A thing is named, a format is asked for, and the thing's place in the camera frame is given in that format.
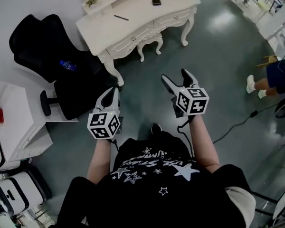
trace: white sneaker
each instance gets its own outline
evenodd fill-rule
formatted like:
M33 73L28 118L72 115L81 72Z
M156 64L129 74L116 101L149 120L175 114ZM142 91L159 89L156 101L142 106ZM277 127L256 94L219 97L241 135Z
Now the white sneaker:
M266 96L266 90L265 89L261 89L259 92L258 92L258 97L260 98L260 99L262 99L263 97L265 97Z
M253 75L249 75L247 78L247 86L246 86L246 91L248 94L250 94L251 92L255 91L255 82L253 79Z

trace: white star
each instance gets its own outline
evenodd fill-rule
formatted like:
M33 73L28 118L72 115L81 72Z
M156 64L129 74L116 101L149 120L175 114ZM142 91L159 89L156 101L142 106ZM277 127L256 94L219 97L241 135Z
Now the white star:
M184 167L179 165L172 166L179 171L174 176L183 176L187 181L191 180L191 173L199 172L199 170L191 169L191 164L187 164Z
M161 188L161 190L159 191L159 193L161 195L165 195L166 193L168 193L167 188Z
M134 173L131 173L131 174L125 173L125 175L127 176L127 178L124 180L124 182L130 181L132 184L135 184L135 181L136 181L137 179L141 179L141 178L142 178L142 177L140 177L140 176L137 176L136 174L137 174L137 171L134 172Z
M144 150L143 152L145 153L145 154L150 154L150 150L151 150L152 148L149 148L148 149L148 147L146 147L146 150Z
M160 169L155 169L154 172L157 173L157 174L162 173Z
M127 168L118 168L118 170L117 171L114 171L114 172L112 172L111 173L111 175L114 175L114 174L118 174L118 179L121 177L121 175L124 173L124 172L126 172L126 171L130 171L130 170L128 170Z

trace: gray floor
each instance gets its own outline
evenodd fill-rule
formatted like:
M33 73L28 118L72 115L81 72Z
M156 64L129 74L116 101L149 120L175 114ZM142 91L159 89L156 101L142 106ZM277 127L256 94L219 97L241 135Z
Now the gray floor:
M246 77L256 79L266 75L255 65L262 57L273 54L255 25L230 0L200 0L195 24L183 47L180 42L183 27L163 31L161 55L154 44L145 46L145 61L141 63L136 51L116 61L116 68L124 78L121 92L123 133L117 136L121 145L127 138L143 139L153 122L177 134L176 127L185 120L176 120L171 96L161 83L167 74L181 83L181 68L189 70L210 96L203 116L213 140L224 134L231 125L279 101L279 98L259 100L257 92L245 91ZM252 190L278 199L285 191L285 148L282 135L285 119L274 118L274 108L249 119L218 142L221 164L242 168ZM49 213L58 215L64 195L76 176L85 176L92 158L95 140L86 129L88 113L78 123L47 125L54 144L33 163L47 181L53 199L46 203ZM267 216L256 213L251 227L263 225Z

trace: black pen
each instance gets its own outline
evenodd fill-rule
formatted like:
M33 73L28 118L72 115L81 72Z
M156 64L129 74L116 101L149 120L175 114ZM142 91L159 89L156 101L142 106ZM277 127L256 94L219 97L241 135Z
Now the black pen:
M118 18L120 18L120 19L124 19L124 20L126 20L126 21L129 21L128 19L126 19L126 18L123 18L123 17L120 17L120 16L118 16L118 15L114 15L115 17L118 17Z

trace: person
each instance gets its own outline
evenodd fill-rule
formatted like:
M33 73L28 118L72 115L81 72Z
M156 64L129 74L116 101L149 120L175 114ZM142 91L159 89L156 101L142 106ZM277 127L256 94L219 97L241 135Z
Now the person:
M285 93L285 59L269 64L266 67L267 78L254 82L253 75L247 78L248 94L259 90L258 97L277 96Z
M128 139L110 172L111 143L98 140L87 178L72 180L58 227L192 226L248 228L256 201L242 170L220 167L201 115L191 120L195 157L181 139L151 127L148 140Z

